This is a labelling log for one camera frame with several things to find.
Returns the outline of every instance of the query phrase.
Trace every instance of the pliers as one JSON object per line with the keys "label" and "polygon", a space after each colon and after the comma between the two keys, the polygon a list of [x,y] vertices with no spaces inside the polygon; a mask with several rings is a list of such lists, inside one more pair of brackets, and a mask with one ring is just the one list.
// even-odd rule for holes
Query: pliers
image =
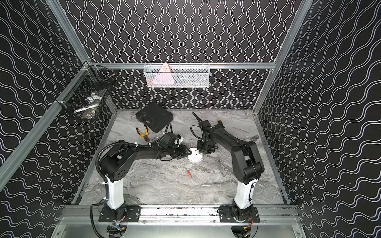
{"label": "pliers", "polygon": [[148,138],[148,127],[146,124],[144,124],[144,127],[146,128],[146,134],[143,134],[139,131],[139,128],[136,128],[136,131],[138,132],[138,134],[144,138],[144,140],[148,143],[149,142],[149,138]]}

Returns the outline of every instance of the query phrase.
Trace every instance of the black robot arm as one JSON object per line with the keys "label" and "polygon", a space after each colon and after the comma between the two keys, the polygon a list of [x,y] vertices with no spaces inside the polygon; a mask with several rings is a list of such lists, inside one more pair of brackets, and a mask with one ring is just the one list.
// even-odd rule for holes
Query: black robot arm
{"label": "black robot arm", "polygon": [[199,122],[202,132],[202,139],[197,142],[199,151],[210,154],[218,149],[216,144],[219,144],[230,151],[233,172],[239,182],[248,184],[253,179],[261,177],[264,166],[254,141],[237,139],[225,130],[220,120],[217,125],[212,126],[208,120],[202,121],[195,113],[193,115]]}
{"label": "black robot arm", "polygon": [[151,147],[133,147],[125,144],[114,145],[99,161],[102,172],[111,182],[121,180],[135,160],[162,159],[169,155],[171,159],[181,159],[192,152],[185,145],[179,144],[179,136],[167,132],[158,144]]}

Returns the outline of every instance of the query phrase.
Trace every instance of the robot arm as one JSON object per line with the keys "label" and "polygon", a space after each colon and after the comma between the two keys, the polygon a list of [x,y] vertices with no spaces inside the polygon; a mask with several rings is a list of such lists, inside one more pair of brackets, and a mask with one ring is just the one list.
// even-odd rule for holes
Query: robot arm
{"label": "robot arm", "polygon": [[135,147],[121,140],[99,160],[101,172],[107,179],[107,203],[105,212],[112,220],[117,221],[125,216],[125,200],[123,196],[123,179],[135,160],[162,159],[169,155],[170,159],[184,158],[192,152],[180,144],[181,136],[171,132],[165,133],[158,143],[149,147]]}
{"label": "robot arm", "polygon": [[218,120],[217,125],[212,126],[208,120],[202,121],[195,113],[193,115],[199,122],[202,132],[202,138],[197,141],[198,150],[210,154],[218,149],[216,144],[219,144],[232,155],[233,173],[239,181],[232,210],[237,220],[244,220],[251,212],[254,186],[264,172],[257,145],[254,141],[239,140],[226,132],[221,120]]}

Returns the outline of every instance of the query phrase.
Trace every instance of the marble surface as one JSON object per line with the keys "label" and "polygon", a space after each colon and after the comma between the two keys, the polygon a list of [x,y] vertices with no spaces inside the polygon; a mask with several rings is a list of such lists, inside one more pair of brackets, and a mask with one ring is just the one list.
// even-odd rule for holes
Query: marble surface
{"label": "marble surface", "polygon": [[[119,111],[107,144],[123,139],[128,142],[144,144],[135,128],[141,127],[135,113]],[[250,140],[259,135],[251,111],[213,111],[213,110],[171,110],[173,113],[173,132],[184,137],[183,144],[195,147],[197,139],[189,127],[197,125],[195,112],[202,120],[212,125],[221,119],[226,130],[242,140]],[[152,131],[150,139],[158,136]],[[256,141],[262,156],[265,172],[255,186],[253,204],[283,204],[279,187],[275,181],[262,141]],[[134,161],[124,178],[123,193],[127,204],[231,204],[237,190],[237,179],[233,174],[230,153],[219,147],[215,153],[204,155],[203,161],[191,163],[187,158],[171,161],[138,160]],[[105,197],[102,179],[94,170],[80,204],[92,204]]]}

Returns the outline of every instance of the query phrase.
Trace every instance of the wavy line pattern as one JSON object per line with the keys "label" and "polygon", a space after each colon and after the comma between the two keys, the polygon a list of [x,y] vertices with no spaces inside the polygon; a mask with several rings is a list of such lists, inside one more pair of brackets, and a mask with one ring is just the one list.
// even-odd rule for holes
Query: wavy line pattern
{"label": "wavy line pattern", "polygon": [[315,0],[259,112],[310,238],[381,234],[381,2]]}
{"label": "wavy line pattern", "polygon": [[61,111],[0,192],[1,238],[52,235],[110,119],[106,106],[96,121],[77,121]]}
{"label": "wavy line pattern", "polygon": [[274,62],[301,0],[60,0],[93,62]]}
{"label": "wavy line pattern", "polygon": [[121,70],[111,96],[119,109],[141,109],[155,102],[167,109],[251,110],[268,69],[211,70],[207,88],[149,88],[142,70]]}
{"label": "wavy line pattern", "polygon": [[0,2],[0,166],[81,66],[44,0]]}

